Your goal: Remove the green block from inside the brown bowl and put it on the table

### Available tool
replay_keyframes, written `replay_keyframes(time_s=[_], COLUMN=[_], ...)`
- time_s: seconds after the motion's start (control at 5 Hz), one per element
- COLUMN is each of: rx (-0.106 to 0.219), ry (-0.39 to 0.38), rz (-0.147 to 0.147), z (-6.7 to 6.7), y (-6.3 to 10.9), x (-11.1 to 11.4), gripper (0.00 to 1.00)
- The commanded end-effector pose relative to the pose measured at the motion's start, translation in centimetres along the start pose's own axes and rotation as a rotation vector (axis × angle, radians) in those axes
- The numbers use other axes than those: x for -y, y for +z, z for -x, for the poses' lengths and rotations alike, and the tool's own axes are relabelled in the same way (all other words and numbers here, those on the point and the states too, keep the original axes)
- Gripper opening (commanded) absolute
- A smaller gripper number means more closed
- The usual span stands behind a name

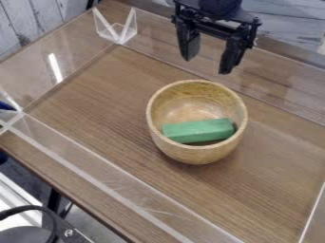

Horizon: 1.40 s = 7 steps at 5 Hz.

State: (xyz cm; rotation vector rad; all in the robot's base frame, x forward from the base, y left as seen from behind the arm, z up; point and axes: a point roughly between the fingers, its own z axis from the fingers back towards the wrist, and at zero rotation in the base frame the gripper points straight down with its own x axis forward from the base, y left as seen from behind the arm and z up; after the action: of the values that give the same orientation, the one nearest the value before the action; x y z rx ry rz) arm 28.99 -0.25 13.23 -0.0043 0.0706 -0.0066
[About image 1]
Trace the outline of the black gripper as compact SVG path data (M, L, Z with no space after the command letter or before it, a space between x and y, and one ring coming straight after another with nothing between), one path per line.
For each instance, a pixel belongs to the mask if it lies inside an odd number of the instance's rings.
M172 2L175 13L171 22L176 27L183 59L188 62L197 54L199 32L203 32L227 40L218 73L230 74L240 62L246 48L254 45L258 27L262 25L260 18L242 8L242 0L172 0Z

